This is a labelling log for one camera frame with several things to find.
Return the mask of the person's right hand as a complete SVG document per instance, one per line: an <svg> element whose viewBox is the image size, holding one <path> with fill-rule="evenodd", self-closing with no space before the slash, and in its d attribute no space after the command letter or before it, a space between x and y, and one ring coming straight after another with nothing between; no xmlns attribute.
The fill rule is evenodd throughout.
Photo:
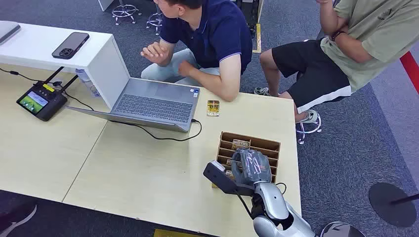
<svg viewBox="0 0 419 237"><path fill-rule="evenodd" d="M172 59L173 51L174 44L167 43L161 39L159 42L154 42L144 47L140 55L160 67L166 67Z"/></svg>

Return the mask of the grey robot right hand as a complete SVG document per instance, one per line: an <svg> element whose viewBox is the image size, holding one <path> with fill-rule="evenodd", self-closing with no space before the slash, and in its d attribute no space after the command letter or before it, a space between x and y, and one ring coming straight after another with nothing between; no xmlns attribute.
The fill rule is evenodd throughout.
<svg viewBox="0 0 419 237"><path fill-rule="evenodd" d="M238 148L232 156L231 170L239 184L250 186L272 180L268 157L256 150Z"/></svg>

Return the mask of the person's left hand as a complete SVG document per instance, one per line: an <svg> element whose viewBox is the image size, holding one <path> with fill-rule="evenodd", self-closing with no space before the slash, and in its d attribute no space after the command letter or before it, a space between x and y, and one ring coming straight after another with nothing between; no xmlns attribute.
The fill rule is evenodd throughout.
<svg viewBox="0 0 419 237"><path fill-rule="evenodd" d="M197 69L188 61L183 60L178 67L178 74L183 77L192 77Z"/></svg>

